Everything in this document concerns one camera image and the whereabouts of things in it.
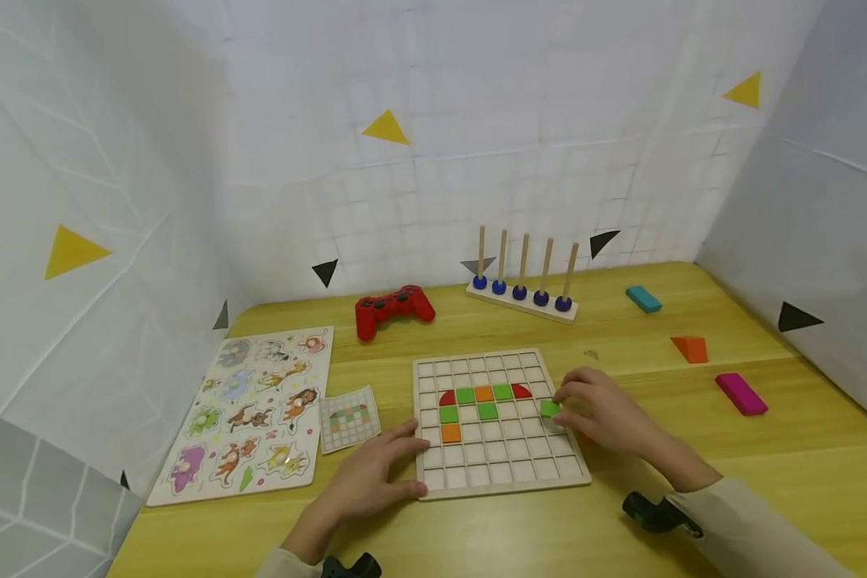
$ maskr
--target animal puzzle board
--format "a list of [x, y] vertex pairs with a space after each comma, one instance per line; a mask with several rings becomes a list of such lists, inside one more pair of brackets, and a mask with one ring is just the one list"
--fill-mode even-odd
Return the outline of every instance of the animal puzzle board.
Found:
[[361, 444], [381, 433], [379, 412], [370, 385], [320, 401], [322, 453]]
[[307, 486], [334, 328], [222, 341], [149, 506]]
[[539, 415], [555, 390], [535, 348], [415, 360], [422, 499], [590, 483], [574, 434]]

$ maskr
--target orange triangular block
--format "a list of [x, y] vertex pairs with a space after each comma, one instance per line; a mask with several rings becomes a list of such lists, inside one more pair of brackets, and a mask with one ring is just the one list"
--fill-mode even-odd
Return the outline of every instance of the orange triangular block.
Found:
[[751, 108], [761, 108], [761, 71], [737, 84], [734, 89], [726, 92], [723, 98]]
[[372, 124], [363, 130], [366, 136], [372, 136], [375, 139], [390, 140], [392, 142], [401, 142], [402, 145], [408, 144], [408, 138], [398, 126], [398, 121], [395, 120], [395, 115], [391, 110], [386, 110], [381, 116], [372, 122]]
[[688, 364], [705, 364], [709, 359], [706, 354], [706, 340], [703, 337], [677, 336], [671, 337]]
[[87, 263], [99, 261], [111, 252], [91, 239], [83, 238], [64, 225], [58, 225], [55, 233], [55, 244], [51, 248], [48, 267], [45, 268], [45, 280], [56, 278]]

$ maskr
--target wooden grid board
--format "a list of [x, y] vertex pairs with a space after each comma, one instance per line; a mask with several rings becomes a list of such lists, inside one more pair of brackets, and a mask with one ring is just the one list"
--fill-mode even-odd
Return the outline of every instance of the wooden grid board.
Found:
[[414, 415], [431, 446], [417, 457], [423, 500], [581, 486], [574, 434], [539, 415], [556, 387], [539, 349], [414, 361]]

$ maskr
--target black triangle sticker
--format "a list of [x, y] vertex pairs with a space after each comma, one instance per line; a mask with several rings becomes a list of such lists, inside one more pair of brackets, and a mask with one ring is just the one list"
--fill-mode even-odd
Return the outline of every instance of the black triangle sticker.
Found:
[[608, 231], [591, 237], [591, 258], [596, 257], [606, 244], [611, 242], [619, 233], [620, 231]]
[[794, 307], [790, 303], [784, 302], [780, 306], [780, 317], [778, 317], [778, 329], [780, 333], [793, 331], [794, 329], [811, 328], [823, 324], [824, 321], [813, 315], [807, 314], [806, 311]]
[[218, 319], [215, 320], [215, 324], [213, 325], [213, 331], [215, 329], [227, 329], [228, 328], [228, 299], [225, 299], [225, 303], [222, 303], [222, 312], [218, 314]]
[[334, 271], [337, 268], [337, 260], [328, 261], [327, 263], [316, 264], [312, 270], [318, 275], [320, 282], [324, 284], [324, 288], [328, 288], [331, 284], [331, 278], [334, 276]]
[[[484, 268], [483, 270], [487, 271], [489, 265], [491, 263], [493, 263], [496, 258], [497, 257], [486, 257], [486, 262], [484, 263], [484, 266], [486, 266], [486, 268]], [[460, 263], [462, 263], [466, 269], [469, 269], [469, 272], [472, 275], [478, 274], [478, 260], [477, 259], [471, 259], [470, 261], [460, 261]]]

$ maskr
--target hand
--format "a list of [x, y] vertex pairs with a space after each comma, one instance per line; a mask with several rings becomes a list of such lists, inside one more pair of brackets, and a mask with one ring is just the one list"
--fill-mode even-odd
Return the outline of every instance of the hand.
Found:
[[661, 440], [670, 438], [629, 394], [600, 370], [578, 367], [566, 373], [554, 400], [562, 403], [569, 397], [586, 403], [590, 415], [575, 412], [574, 404], [569, 404], [553, 421], [579, 430], [609, 450], [648, 460]]
[[367, 440], [340, 464], [317, 503], [346, 522], [376, 515], [399, 501], [427, 495], [427, 485], [423, 482], [389, 483], [392, 464], [429, 448], [426, 439], [409, 438], [416, 429], [417, 420], [410, 419]]

